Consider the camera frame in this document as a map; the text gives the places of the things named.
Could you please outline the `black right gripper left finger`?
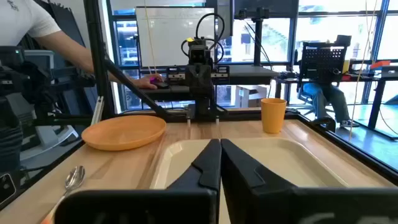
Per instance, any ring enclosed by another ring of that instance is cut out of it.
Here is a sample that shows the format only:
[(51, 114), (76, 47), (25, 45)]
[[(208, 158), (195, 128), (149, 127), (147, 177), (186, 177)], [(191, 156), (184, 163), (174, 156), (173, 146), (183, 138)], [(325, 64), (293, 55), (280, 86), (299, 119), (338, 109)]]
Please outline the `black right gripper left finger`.
[(217, 224), (220, 172), (212, 139), (166, 189), (80, 191), (60, 203), (54, 224)]

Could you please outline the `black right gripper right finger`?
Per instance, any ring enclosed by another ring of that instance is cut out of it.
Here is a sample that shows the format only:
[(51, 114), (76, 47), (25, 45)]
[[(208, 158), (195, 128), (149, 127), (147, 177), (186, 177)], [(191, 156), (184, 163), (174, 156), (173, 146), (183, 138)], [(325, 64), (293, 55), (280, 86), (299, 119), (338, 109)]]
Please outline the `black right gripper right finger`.
[(221, 148), (231, 224), (398, 224), (398, 188), (298, 187), (230, 140)]

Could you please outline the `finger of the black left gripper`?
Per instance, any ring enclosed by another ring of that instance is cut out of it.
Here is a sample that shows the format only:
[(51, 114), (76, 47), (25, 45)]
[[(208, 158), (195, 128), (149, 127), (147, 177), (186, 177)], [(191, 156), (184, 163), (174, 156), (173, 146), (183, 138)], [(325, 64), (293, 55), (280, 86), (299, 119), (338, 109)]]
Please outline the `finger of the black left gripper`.
[(214, 86), (211, 79), (211, 67), (200, 68), (200, 85), (209, 96), (214, 96)]
[(186, 84), (189, 86), (192, 96), (199, 96), (199, 74), (200, 67), (186, 67)]

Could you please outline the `orange plastic cup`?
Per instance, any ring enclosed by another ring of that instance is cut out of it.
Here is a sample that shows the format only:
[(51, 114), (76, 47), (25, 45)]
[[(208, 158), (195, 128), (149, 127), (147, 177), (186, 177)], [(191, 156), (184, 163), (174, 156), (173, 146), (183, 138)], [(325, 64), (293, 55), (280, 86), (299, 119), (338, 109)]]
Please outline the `orange plastic cup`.
[(287, 102), (280, 98), (261, 100), (261, 121), (265, 133), (277, 134), (282, 130)]

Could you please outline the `orange plastic plate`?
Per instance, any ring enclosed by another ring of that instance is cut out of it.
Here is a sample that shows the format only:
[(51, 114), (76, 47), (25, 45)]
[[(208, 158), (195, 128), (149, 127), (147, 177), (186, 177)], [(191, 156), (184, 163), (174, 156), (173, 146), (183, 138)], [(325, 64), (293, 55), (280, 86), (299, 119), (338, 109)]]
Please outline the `orange plastic plate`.
[(102, 151), (125, 151), (154, 142), (165, 132), (167, 123), (149, 115), (111, 118), (86, 128), (84, 142)]

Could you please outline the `beige plastic tray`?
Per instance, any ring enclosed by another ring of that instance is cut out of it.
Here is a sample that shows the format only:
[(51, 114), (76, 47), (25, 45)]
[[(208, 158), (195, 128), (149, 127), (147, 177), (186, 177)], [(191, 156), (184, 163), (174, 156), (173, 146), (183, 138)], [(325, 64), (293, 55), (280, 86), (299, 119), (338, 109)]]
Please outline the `beige plastic tray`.
[[(150, 188), (167, 188), (188, 169), (209, 142), (209, 139), (184, 140), (165, 148)], [(286, 138), (232, 138), (231, 142), (263, 166), (299, 187), (348, 185), (296, 141)]]

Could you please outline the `person's hand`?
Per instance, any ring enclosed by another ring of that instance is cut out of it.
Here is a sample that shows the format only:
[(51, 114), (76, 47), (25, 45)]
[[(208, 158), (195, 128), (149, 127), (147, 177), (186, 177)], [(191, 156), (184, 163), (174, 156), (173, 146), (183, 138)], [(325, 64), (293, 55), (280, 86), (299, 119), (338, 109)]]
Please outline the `person's hand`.
[(132, 82), (138, 88), (156, 90), (157, 86), (154, 85), (152, 82), (163, 82), (163, 78), (160, 74), (153, 73), (146, 75), (145, 77), (140, 79), (133, 79)]

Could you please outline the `white screen monitor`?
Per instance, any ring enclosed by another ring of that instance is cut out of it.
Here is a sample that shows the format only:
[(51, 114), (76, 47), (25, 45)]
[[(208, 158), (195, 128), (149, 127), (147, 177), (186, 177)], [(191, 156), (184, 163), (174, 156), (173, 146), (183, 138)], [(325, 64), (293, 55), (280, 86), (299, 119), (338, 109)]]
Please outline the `white screen monitor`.
[(200, 18), (214, 11), (207, 7), (136, 7), (141, 66), (186, 65), (188, 46), (181, 43), (196, 36), (214, 38), (213, 15), (202, 20), (196, 30)]

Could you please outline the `grey standing desk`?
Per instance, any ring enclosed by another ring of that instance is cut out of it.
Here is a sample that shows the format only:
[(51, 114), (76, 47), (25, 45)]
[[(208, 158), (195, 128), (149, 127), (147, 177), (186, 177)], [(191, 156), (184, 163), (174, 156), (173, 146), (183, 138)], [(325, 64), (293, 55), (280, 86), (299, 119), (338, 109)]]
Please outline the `grey standing desk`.
[[(279, 76), (278, 72), (253, 65), (224, 65), (229, 66), (229, 85), (268, 85), (271, 79)], [(152, 100), (179, 101), (193, 100), (188, 94), (188, 87), (169, 85), (168, 89), (144, 90)]]

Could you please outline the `white box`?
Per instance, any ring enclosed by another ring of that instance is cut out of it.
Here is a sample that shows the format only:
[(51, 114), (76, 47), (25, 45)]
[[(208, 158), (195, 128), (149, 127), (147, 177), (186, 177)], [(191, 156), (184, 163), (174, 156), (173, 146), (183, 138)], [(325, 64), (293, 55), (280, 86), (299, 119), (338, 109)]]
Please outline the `white box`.
[(266, 98), (266, 85), (237, 85), (235, 92), (235, 106), (238, 108), (257, 108), (261, 100)]

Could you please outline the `seated person in jeans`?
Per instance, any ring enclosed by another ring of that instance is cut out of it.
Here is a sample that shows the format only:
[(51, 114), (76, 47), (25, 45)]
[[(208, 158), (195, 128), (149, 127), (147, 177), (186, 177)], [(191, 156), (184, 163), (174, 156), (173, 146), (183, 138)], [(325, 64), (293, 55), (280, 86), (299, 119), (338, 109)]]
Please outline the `seated person in jeans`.
[(340, 82), (346, 51), (350, 44), (351, 37), (347, 35), (339, 35), (333, 43), (304, 42), (300, 78), (309, 79), (309, 83), (334, 85), (334, 82)]

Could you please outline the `black work table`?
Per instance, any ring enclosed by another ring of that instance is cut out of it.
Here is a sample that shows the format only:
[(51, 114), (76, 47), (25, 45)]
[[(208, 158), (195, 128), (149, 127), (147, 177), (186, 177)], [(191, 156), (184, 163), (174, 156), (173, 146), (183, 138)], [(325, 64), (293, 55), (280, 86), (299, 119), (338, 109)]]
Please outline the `black work table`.
[[(280, 77), (275, 77), (274, 80), (276, 81), (276, 88), (275, 88), (275, 97), (276, 98), (280, 98), (281, 86), (282, 86), (282, 84), (286, 84), (285, 96), (287, 97), (286, 98), (287, 104), (289, 104), (289, 102), (290, 102), (289, 95), (290, 95), (290, 88), (291, 88), (290, 85), (293, 83), (296, 83), (298, 86), (298, 90), (297, 90), (298, 99), (302, 100), (304, 103), (308, 103), (310, 105), (312, 104), (312, 100), (311, 100), (310, 96), (307, 95), (306, 93), (303, 93), (302, 87), (301, 87), (303, 83), (308, 83), (308, 82), (310, 82), (310, 80), (303, 79), (302, 81), (300, 81), (298, 78), (281, 79)], [(373, 105), (372, 105), (372, 109), (371, 109), (369, 122), (367, 125), (365, 125), (363, 123), (359, 123), (359, 125), (364, 126), (365, 128), (368, 128), (375, 132), (378, 132), (379, 134), (381, 134), (393, 141), (397, 141), (398, 134), (393, 136), (393, 135), (387, 134), (383, 131), (380, 131), (380, 130), (376, 129), (376, 123), (377, 123), (378, 117), (381, 116), (382, 96), (384, 93), (386, 82), (398, 81), (398, 66), (392, 66), (392, 65), (383, 66), (383, 67), (381, 67), (381, 76), (380, 77), (362, 76), (360, 81), (361, 82), (377, 82), (377, 87), (376, 87), (376, 93), (375, 93), (375, 97), (374, 97), (374, 101), (373, 101)], [(308, 112), (306, 114), (310, 114), (315, 111), (313, 109), (312, 105), (305, 107), (305, 110), (310, 110), (310, 112)]]

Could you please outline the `black machine assembly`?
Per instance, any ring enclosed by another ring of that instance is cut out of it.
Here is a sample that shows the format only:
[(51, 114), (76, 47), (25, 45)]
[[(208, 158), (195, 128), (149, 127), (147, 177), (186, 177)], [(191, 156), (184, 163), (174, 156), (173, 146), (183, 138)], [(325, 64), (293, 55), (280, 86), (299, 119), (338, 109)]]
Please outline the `black machine assembly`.
[(95, 79), (75, 67), (40, 68), (25, 59), (20, 47), (0, 47), (0, 128), (15, 128), (25, 121), (18, 118), (6, 97), (20, 93), (32, 105), (36, 117), (29, 126), (89, 125), (91, 116), (62, 114), (57, 94), (75, 88), (93, 87)]

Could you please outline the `orange object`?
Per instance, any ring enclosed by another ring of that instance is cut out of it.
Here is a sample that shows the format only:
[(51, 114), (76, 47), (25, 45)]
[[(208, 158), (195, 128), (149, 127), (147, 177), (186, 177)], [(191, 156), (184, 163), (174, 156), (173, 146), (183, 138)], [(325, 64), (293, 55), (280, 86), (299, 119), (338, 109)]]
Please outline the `orange object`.
[(381, 68), (383, 66), (389, 66), (390, 64), (391, 64), (390, 60), (381, 60), (381, 61), (372, 63), (371, 66), (370, 66), (370, 69), (371, 70), (379, 69), (379, 68)]

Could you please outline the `black smartphone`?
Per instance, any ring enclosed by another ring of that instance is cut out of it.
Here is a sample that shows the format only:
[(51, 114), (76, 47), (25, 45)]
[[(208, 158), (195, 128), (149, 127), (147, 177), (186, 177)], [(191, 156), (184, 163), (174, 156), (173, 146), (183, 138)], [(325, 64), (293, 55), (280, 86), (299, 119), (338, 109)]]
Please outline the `black smartphone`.
[(6, 203), (16, 193), (16, 186), (10, 174), (0, 175), (0, 205)]

